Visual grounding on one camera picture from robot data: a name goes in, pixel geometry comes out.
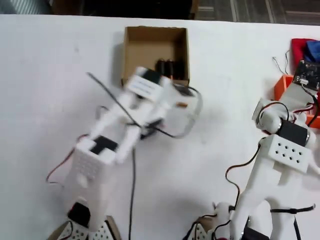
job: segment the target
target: white robot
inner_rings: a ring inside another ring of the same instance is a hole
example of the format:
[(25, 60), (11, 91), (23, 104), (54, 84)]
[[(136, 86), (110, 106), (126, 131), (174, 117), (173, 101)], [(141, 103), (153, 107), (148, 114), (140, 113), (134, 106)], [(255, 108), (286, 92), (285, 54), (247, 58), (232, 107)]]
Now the white robot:
[[(286, 228), (292, 231), (296, 228), (295, 214), (315, 208), (315, 205), (294, 208), (307, 168), (320, 174), (313, 156), (316, 136), (305, 123), (305, 111), (310, 110), (308, 103), (316, 100), (318, 90), (310, 85), (309, 81), (298, 78), (289, 85), (279, 101), (259, 101), (252, 119), (256, 127), (269, 136), (259, 142), (247, 186), (235, 206), (226, 202), (214, 206), (211, 230), (202, 234), (201, 239), (269, 240), (268, 236), (248, 227), (250, 214), (266, 200), (270, 204), (272, 217), (270, 239), (284, 240)], [(273, 180), (273, 171), (281, 174), (278, 182)], [(194, 224), (185, 239), (192, 240), (203, 232), (201, 225)]]
[[(89, 76), (109, 91), (92, 74)], [(110, 179), (118, 173), (119, 165), (141, 137), (155, 131), (181, 93), (169, 78), (138, 67), (123, 93), (118, 98), (111, 97), (114, 105), (76, 144), (63, 188), (69, 219), (88, 232), (98, 231), (105, 221), (114, 185)]]

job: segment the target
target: wire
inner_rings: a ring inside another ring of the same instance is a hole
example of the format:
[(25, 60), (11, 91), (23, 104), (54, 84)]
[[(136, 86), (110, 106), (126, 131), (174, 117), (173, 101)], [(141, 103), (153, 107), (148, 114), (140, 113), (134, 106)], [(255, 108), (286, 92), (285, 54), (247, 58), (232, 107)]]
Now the wire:
[(280, 102), (280, 101), (273, 101), (273, 102), (265, 105), (263, 108), (261, 108), (261, 110), (260, 110), (260, 112), (258, 114), (258, 122), (257, 122), (257, 124), (260, 124), (260, 120), (261, 120), (261, 117), (262, 117), (262, 114), (263, 114), (264, 110), (267, 109), (268, 107), (272, 106), (272, 105), (275, 105), (275, 104), (280, 104), (280, 105), (284, 106), (284, 108), (286, 110), (286, 120), (289, 121), (290, 113), (289, 113), (289, 109), (287, 108), (287, 106), (284, 103)]
[(135, 189), (136, 189), (136, 149), (132, 149), (132, 188), (131, 188), (131, 199), (130, 199), (130, 213), (129, 213), (129, 231), (128, 231), (128, 240), (131, 240), (131, 228), (132, 228), (132, 215), (133, 215), (133, 206), (135, 198)]
[(202, 110), (202, 107), (203, 107), (203, 100), (202, 100), (201, 93), (198, 90), (196, 90), (195, 88), (193, 88), (191, 86), (180, 85), (180, 84), (174, 84), (174, 85), (178, 86), (178, 87), (184, 87), (184, 88), (187, 88), (189, 90), (193, 90), (193, 91), (195, 91), (197, 93), (198, 101), (197, 101), (196, 107), (195, 107), (194, 112), (193, 112), (193, 117), (191, 118), (189, 123), (185, 126), (183, 132), (178, 134), (178, 135), (173, 135), (173, 134), (168, 133), (168, 132), (166, 132), (166, 131), (158, 128), (158, 127), (151, 127), (151, 128), (159, 131), (160, 133), (162, 133), (164, 135), (167, 135), (170, 138), (181, 139), (181, 138), (184, 138), (186, 135), (188, 135), (190, 133), (191, 129), (193, 128), (193, 126), (195, 125), (196, 119), (197, 119), (198, 115), (200, 114), (200, 112)]
[(289, 73), (287, 72), (287, 67), (289, 65), (289, 61), (288, 61), (288, 53), (290, 52), (290, 50), (286, 51), (285, 52), (285, 68), (284, 68), (284, 71), (285, 73), (288, 75)]
[(68, 223), (70, 223), (71, 232), (69, 233), (68, 236), (63, 237), (60, 240), (66, 240), (66, 239), (70, 238), (72, 236), (72, 233), (74, 232), (74, 224), (72, 223), (72, 221), (68, 221)]
[(255, 151), (254, 155), (252, 156), (252, 158), (251, 158), (249, 161), (247, 161), (247, 162), (245, 162), (245, 163), (243, 163), (243, 164), (232, 165), (232, 166), (230, 166), (230, 167), (225, 171), (225, 179), (226, 179), (229, 183), (235, 185), (235, 187), (236, 187), (236, 189), (237, 189), (237, 195), (236, 195), (236, 199), (235, 199), (234, 209), (236, 209), (237, 204), (238, 204), (238, 200), (239, 200), (239, 196), (240, 196), (240, 187), (239, 187), (235, 182), (229, 180), (229, 178), (228, 178), (228, 173), (229, 173), (229, 171), (230, 171), (231, 169), (241, 168), (241, 167), (247, 166), (247, 165), (249, 165), (250, 163), (252, 163), (252, 161), (256, 158), (256, 156), (257, 156), (257, 154), (258, 154), (258, 152), (259, 152), (260, 147), (261, 147), (261, 145), (258, 144), (257, 150)]
[(87, 72), (88, 76), (94, 80), (97, 84), (99, 84), (103, 90), (105, 90), (109, 96), (115, 101), (116, 104), (127, 114), (127, 116), (131, 119), (131, 121), (136, 125), (141, 127), (137, 121), (130, 115), (130, 113), (120, 104), (120, 102), (117, 100), (117, 98), (112, 94), (112, 92), (99, 80), (97, 79), (91, 72)]
[(226, 223), (220, 224), (220, 225), (216, 226), (215, 229), (214, 229), (214, 231), (213, 231), (213, 233), (212, 233), (212, 235), (211, 235), (211, 239), (212, 239), (212, 240), (217, 240), (217, 238), (216, 238), (216, 231), (217, 231), (219, 228), (221, 228), (221, 227), (227, 226), (230, 222), (231, 222), (231, 220), (228, 220)]
[(317, 119), (317, 117), (319, 115), (319, 102), (318, 102), (317, 98), (304, 87), (303, 84), (301, 84), (301, 87), (302, 87), (303, 91), (305, 91), (307, 94), (309, 94), (312, 97), (313, 104), (315, 105), (315, 114), (314, 114), (313, 118), (310, 120), (310, 122), (307, 124), (308, 127), (310, 127), (311, 124)]
[[(88, 136), (88, 134), (82, 134), (82, 135), (78, 136), (78, 138), (76, 139), (76, 142), (78, 143), (82, 138), (84, 138), (86, 136)], [(63, 164), (65, 164), (70, 159), (70, 157), (74, 154), (74, 152), (75, 152), (75, 148), (73, 147), (70, 150), (70, 152), (66, 155), (64, 160), (48, 173), (48, 175), (45, 178), (46, 183), (48, 183), (48, 184), (61, 184), (60, 182), (57, 182), (57, 181), (49, 181), (49, 178), (59, 167), (61, 167)]]
[(277, 58), (275, 56), (272, 57), (272, 60), (275, 62), (275, 64), (278, 67), (279, 71), (284, 75), (288, 75), (287, 67), (289, 65), (289, 61), (288, 61), (288, 53), (289, 52), (290, 52), (290, 50), (285, 52), (285, 67), (284, 67), (284, 71), (281, 69), (281, 67), (280, 67), (280, 65), (279, 65), (279, 63), (277, 61)]
[(279, 71), (280, 71), (282, 74), (285, 75), (286, 73), (285, 73), (284, 71), (282, 71), (282, 69), (280, 68), (279, 63), (278, 63), (276, 57), (273, 56), (272, 59), (273, 59), (273, 61), (275, 62), (276, 66), (278, 67)]

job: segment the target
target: white tabletop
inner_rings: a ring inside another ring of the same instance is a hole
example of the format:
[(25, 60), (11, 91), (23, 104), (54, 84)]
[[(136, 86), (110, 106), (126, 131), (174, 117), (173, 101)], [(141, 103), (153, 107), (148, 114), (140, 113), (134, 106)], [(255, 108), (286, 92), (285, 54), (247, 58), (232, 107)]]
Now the white tabletop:
[[(45, 239), (66, 219), (59, 186), (45, 177), (92, 127), (96, 106), (113, 104), (85, 72), (118, 94), (124, 29), (139, 25), (188, 28), (190, 85), (204, 106), (186, 138), (158, 134), (137, 145), (133, 240), (181, 239), (213, 201), (234, 203), (225, 170), (247, 161), (263, 136), (251, 117), (281, 76), (272, 57), (284, 66), (291, 38), (320, 39), (319, 26), (0, 15), (2, 239)], [(62, 180), (68, 166), (52, 179)], [(251, 168), (230, 173), (241, 189)], [(130, 159), (118, 181), (108, 213), (127, 239)], [(319, 202), (320, 181), (306, 177), (296, 207)], [(297, 215), (303, 239), (317, 236), (319, 214), (316, 208)], [(286, 239), (295, 239), (293, 226)]]

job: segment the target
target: cardboard box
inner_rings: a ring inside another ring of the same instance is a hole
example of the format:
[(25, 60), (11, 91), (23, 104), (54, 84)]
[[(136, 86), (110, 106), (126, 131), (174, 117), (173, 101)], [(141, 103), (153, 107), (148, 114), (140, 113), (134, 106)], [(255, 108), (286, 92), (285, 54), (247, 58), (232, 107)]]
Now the cardboard box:
[(155, 70), (159, 59), (184, 63), (183, 80), (177, 84), (189, 85), (188, 30), (177, 27), (128, 26), (125, 28), (123, 46), (122, 86), (135, 72), (136, 67)]

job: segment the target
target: orange case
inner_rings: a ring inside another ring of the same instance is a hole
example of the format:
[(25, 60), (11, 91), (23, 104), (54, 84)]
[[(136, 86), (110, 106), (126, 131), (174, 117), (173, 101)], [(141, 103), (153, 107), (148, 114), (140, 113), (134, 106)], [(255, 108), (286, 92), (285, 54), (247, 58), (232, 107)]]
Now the orange case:
[[(276, 101), (279, 101), (282, 94), (286, 91), (288, 86), (292, 83), (294, 76), (292, 75), (283, 75), (279, 81), (274, 86), (274, 98)], [(312, 114), (306, 115), (306, 122), (309, 123), (311, 119), (314, 117)], [(311, 128), (320, 129), (320, 116), (314, 120), (314, 122), (310, 126)]]

